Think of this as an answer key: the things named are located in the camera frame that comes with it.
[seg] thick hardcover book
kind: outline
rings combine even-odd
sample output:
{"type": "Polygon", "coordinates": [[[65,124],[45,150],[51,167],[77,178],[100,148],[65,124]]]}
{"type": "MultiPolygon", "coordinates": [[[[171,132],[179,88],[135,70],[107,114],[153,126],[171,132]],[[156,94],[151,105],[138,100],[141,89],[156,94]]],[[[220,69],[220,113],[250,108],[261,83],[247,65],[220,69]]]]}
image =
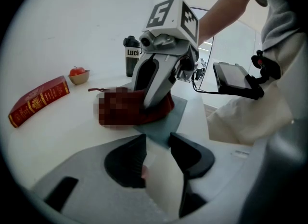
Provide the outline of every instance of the thick hardcover book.
{"type": "Polygon", "coordinates": [[[32,115],[55,100],[69,94],[64,76],[46,82],[22,96],[14,105],[9,119],[14,127],[19,127],[32,115]]]}

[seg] small beige bowl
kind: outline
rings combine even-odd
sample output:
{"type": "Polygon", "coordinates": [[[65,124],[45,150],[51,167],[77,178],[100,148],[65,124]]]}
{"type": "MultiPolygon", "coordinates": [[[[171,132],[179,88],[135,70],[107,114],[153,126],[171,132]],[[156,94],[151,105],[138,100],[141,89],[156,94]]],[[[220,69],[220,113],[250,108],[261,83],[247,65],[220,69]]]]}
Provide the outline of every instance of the small beige bowl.
{"type": "Polygon", "coordinates": [[[79,85],[88,81],[90,75],[90,70],[86,70],[85,73],[81,73],[75,76],[68,76],[73,84],[79,85]]]}

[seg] bottle label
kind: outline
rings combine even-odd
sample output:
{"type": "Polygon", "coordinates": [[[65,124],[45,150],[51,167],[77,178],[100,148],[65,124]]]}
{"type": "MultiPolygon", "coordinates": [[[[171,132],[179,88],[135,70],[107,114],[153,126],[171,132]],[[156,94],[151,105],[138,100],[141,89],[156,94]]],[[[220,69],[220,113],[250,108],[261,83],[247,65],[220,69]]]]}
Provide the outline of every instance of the bottle label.
{"type": "Polygon", "coordinates": [[[125,57],[126,58],[140,58],[141,49],[140,48],[125,48],[125,57]]]}

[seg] human arm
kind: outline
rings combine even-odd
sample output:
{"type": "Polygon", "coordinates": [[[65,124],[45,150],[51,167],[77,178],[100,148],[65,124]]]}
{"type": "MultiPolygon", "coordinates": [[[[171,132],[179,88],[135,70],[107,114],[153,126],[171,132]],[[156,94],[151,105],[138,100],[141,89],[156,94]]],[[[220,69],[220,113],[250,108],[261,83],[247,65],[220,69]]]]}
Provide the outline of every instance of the human arm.
{"type": "Polygon", "coordinates": [[[250,0],[218,0],[200,19],[199,45],[234,23],[250,0]]]}

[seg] white table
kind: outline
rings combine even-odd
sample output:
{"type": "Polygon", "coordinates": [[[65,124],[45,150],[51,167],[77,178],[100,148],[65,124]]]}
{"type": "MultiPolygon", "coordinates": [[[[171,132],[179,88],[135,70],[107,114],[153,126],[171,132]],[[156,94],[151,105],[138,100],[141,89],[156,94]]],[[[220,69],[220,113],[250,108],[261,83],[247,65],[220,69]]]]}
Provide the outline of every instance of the white table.
{"type": "MultiPolygon", "coordinates": [[[[90,77],[87,83],[74,86],[67,80],[69,95],[43,108],[10,135],[7,156],[17,182],[30,189],[42,176],[76,152],[140,134],[133,128],[113,131],[99,125],[93,115],[93,102],[99,92],[88,92],[88,88],[121,86],[130,81],[131,78],[126,76],[90,77]]],[[[188,100],[177,132],[208,139],[200,94],[191,84],[182,81],[176,81],[171,93],[188,100]]],[[[182,173],[170,151],[149,139],[147,152],[147,192],[171,219],[176,219],[183,187],[182,173]]]]}

